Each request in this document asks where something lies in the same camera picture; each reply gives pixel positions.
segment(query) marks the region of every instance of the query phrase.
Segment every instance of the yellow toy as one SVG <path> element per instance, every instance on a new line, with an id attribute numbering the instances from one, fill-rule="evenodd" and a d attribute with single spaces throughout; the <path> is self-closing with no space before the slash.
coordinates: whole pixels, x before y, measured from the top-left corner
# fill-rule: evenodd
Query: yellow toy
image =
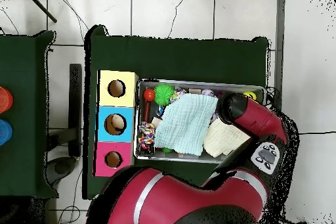
<path id="1" fill-rule="evenodd" d="M 254 92 L 244 92 L 243 95 L 245 95 L 246 97 L 251 97 L 255 101 L 257 100 L 257 96 L 254 94 Z"/>

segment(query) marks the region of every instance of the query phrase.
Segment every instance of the red cup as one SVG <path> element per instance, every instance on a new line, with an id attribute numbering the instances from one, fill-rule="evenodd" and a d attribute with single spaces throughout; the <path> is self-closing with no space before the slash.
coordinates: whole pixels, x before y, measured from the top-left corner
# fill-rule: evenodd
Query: red cup
<path id="1" fill-rule="evenodd" d="M 0 87 L 0 114 L 7 111 L 13 104 L 13 96 L 5 88 Z"/>

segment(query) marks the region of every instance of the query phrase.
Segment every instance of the red maraca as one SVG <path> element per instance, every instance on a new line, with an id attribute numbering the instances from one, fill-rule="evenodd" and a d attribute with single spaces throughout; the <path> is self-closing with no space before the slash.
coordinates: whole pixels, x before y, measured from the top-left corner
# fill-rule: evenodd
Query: red maraca
<path id="1" fill-rule="evenodd" d="M 144 92 L 144 122 L 148 123 L 150 119 L 150 102 L 155 99 L 153 89 L 146 89 Z"/>

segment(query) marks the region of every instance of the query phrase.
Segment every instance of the shape sorter box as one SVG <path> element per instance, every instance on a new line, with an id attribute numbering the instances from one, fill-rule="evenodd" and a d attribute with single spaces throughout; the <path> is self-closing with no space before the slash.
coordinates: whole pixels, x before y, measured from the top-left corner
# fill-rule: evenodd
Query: shape sorter box
<path id="1" fill-rule="evenodd" d="M 99 105 L 134 107 L 135 106 L 135 86 L 138 76 L 134 72 L 118 72 L 111 70 L 99 70 L 97 72 L 99 83 Z M 110 86 L 118 81 L 123 86 L 122 94 L 115 97 L 111 94 Z"/>
<path id="2" fill-rule="evenodd" d="M 121 162 L 117 167 L 110 167 L 106 163 L 106 156 L 111 152 L 118 153 Z M 118 170 L 125 166 L 133 164 L 133 146 L 132 143 L 119 143 L 119 142 L 97 142 L 96 149 L 96 166 L 94 176 L 97 177 L 111 177 Z"/>
<path id="3" fill-rule="evenodd" d="M 112 114 L 125 118 L 126 128 L 120 135 L 111 135 L 105 130 L 105 119 Z M 134 130 L 134 108 L 99 106 L 98 111 L 98 142 L 132 142 Z"/>

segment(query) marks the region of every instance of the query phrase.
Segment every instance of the green tablecloth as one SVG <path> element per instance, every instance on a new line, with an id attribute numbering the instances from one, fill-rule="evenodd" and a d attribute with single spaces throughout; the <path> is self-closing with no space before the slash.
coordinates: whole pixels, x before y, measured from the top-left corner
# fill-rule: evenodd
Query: green tablecloth
<path id="1" fill-rule="evenodd" d="M 97 70 L 135 72 L 140 78 L 264 87 L 267 49 L 265 37 L 253 41 L 110 37 L 102 25 L 91 28 L 85 37 L 84 137 L 88 135 L 89 140 L 84 140 L 83 149 L 83 197 L 99 194 L 108 180 L 92 176 Z M 194 185 L 202 184 L 216 166 L 153 160 L 135 160 L 135 164 L 162 169 Z"/>
<path id="2" fill-rule="evenodd" d="M 0 196 L 55 197 L 45 181 L 47 98 L 45 58 L 54 32 L 33 37 L 0 35 L 0 86 L 14 98 L 0 119 L 12 138 L 0 146 Z"/>

